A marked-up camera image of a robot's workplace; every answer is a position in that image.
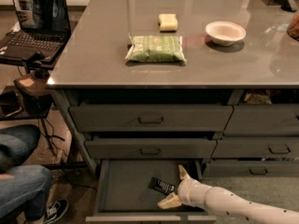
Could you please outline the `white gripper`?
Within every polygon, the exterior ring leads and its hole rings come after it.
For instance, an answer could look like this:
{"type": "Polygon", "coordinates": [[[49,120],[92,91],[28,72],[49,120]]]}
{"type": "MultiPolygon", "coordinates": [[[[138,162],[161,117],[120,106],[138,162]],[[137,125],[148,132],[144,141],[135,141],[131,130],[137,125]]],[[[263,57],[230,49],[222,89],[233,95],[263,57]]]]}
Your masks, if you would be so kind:
{"type": "Polygon", "coordinates": [[[170,193],[158,202],[158,206],[162,209],[169,209],[185,204],[205,209],[206,194],[211,189],[211,186],[192,179],[182,165],[179,165],[178,169],[179,178],[182,180],[178,186],[178,195],[175,192],[170,193]]]}

